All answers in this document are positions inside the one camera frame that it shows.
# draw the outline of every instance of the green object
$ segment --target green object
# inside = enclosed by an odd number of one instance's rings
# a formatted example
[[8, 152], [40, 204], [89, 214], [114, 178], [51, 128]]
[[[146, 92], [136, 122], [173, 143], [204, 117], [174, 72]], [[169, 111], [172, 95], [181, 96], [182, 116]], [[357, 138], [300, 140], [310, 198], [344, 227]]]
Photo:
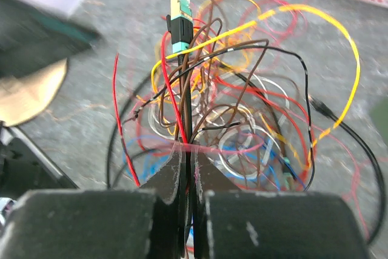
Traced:
[[377, 131], [383, 138], [384, 143], [388, 146], [388, 97], [385, 97], [369, 113]]

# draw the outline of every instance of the gray table surface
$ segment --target gray table surface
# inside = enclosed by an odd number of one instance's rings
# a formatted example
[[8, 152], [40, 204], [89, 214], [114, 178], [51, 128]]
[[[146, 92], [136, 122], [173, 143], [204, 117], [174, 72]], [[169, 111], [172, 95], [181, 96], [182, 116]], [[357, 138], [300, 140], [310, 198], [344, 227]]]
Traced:
[[[287, 1], [302, 3], [305, 0]], [[352, 0], [309, 0], [308, 4], [341, 21], [358, 45], [361, 81], [346, 121], [369, 143], [387, 178], [387, 147], [372, 125], [368, 111], [387, 95], [388, 11]], [[231, 26], [236, 26], [248, 3], [230, 1], [223, 7], [230, 15]], [[98, 44], [93, 52], [70, 60], [68, 76], [55, 100], [44, 113], [22, 128], [82, 188], [104, 187], [106, 147], [115, 120], [111, 85], [115, 53], [121, 54], [117, 91], [119, 100], [123, 101], [154, 65], [153, 47], [166, 29], [160, 16], [168, 12], [169, 0], [85, 0], [74, 15], [75, 19], [94, 25], [104, 35], [105, 42]], [[282, 47], [299, 52], [309, 68], [310, 93], [340, 113], [355, 76], [352, 52], [335, 28], [316, 16], [305, 15], [308, 31], [302, 37], [291, 37]], [[280, 29], [289, 21], [290, 17], [283, 15], [274, 17], [270, 23]], [[286, 73], [303, 85], [303, 71], [295, 61], [281, 62], [276, 72]], [[320, 127], [330, 125], [330, 121], [316, 113], [313, 113], [313, 122]], [[334, 135], [350, 149], [358, 162], [365, 161], [362, 149], [348, 135], [341, 130]], [[325, 138], [318, 144], [312, 190], [348, 192], [353, 172], [352, 160], [338, 143]], [[357, 194], [361, 211], [370, 224], [375, 217], [377, 192], [369, 166], [361, 171]], [[354, 203], [350, 206], [357, 217]], [[375, 258], [388, 258], [388, 245], [384, 243], [387, 240], [385, 224], [372, 248]]]

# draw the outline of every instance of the black plug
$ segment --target black plug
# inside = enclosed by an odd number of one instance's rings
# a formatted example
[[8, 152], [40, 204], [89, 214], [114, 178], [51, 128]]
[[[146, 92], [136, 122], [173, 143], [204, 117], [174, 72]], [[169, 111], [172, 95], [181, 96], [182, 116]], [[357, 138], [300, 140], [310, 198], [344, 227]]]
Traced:
[[329, 118], [331, 115], [333, 115], [332, 110], [329, 109], [327, 105], [325, 105], [322, 101], [311, 97], [310, 95], [309, 95], [309, 102], [317, 112], [324, 115], [325, 117]]

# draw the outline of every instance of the beige round object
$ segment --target beige round object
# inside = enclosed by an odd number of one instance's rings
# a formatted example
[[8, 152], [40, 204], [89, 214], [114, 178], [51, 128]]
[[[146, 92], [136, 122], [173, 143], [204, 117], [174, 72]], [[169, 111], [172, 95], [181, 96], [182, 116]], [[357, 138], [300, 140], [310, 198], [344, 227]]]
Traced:
[[21, 79], [0, 79], [0, 120], [10, 127], [41, 113], [54, 99], [66, 71], [64, 59]]

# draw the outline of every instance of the cable connector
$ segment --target cable connector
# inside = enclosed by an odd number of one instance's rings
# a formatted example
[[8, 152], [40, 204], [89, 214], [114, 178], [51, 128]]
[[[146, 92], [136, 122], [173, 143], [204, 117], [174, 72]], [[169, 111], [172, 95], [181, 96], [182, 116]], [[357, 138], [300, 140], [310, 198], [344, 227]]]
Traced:
[[190, 0], [170, 0], [170, 15], [166, 16], [171, 33], [172, 52], [187, 50], [193, 39], [193, 18]]
[[310, 95], [309, 95], [309, 103], [317, 112], [326, 116], [327, 118], [330, 117], [330, 115], [333, 115], [332, 110], [329, 109], [327, 105], [325, 105], [322, 101], [311, 97]]

